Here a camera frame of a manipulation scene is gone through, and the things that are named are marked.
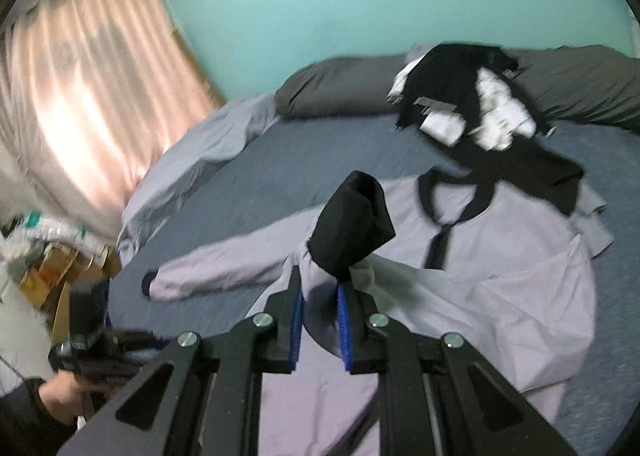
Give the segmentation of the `person's left hand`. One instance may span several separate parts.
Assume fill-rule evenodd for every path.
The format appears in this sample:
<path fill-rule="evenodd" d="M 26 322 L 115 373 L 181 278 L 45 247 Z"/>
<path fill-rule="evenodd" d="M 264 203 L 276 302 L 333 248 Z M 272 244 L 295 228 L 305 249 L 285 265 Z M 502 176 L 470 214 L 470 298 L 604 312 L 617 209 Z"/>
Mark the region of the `person's left hand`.
<path fill-rule="evenodd" d="M 84 414 L 86 393 L 107 393 L 106 384 L 90 382 L 73 372 L 60 370 L 44 384 L 40 384 L 38 395 L 44 408 L 61 424 L 73 424 Z"/>

